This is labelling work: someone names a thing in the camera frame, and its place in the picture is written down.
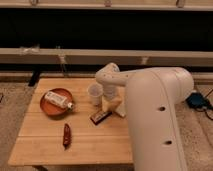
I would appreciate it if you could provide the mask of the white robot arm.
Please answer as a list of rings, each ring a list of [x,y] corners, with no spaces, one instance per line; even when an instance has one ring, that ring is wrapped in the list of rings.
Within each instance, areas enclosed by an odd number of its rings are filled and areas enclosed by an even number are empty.
[[[95,75],[108,93],[125,88],[124,104],[135,171],[188,171],[175,105],[194,88],[181,67],[154,67],[121,72],[114,63]]]

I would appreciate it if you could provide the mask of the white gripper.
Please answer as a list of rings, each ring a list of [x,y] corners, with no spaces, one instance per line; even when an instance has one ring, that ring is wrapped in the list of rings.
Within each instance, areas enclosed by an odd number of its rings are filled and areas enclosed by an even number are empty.
[[[126,116],[124,102],[120,96],[116,96],[113,99],[107,99],[105,96],[103,96],[102,110],[111,111],[122,118]]]

